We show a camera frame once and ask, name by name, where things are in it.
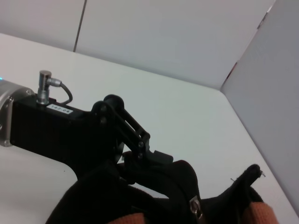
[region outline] white partition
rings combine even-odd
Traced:
[[[223,92],[299,214],[299,1],[277,0]]]
[[[73,51],[84,0],[0,0],[0,33]]]
[[[219,89],[273,0],[88,0],[77,52]]]

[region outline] bolt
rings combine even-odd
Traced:
[[[103,105],[100,110],[101,110],[101,112],[106,112],[107,111],[106,105]]]
[[[139,148],[143,148],[143,146],[144,146],[144,143],[143,143],[142,141],[140,141],[140,142],[138,143],[138,147],[139,147]]]
[[[5,147],[8,147],[8,146],[10,146],[10,142],[9,142],[9,140],[8,140],[8,139],[4,141],[4,146],[5,146]]]
[[[100,125],[105,125],[107,123],[107,118],[106,117],[101,117],[100,118]]]
[[[139,153],[139,154],[138,154],[138,159],[141,160],[142,158],[143,158],[143,154],[142,154],[142,153]]]

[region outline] white table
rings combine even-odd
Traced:
[[[219,91],[0,34],[0,76],[33,89],[39,70],[50,70],[72,91],[71,106],[90,110],[108,94],[151,135],[150,148],[186,160],[202,198],[217,196],[249,165],[266,177],[253,187],[281,223],[299,219],[226,97]],[[66,94],[51,88],[59,101]],[[66,165],[17,148],[0,147],[0,223],[44,223],[76,181]]]

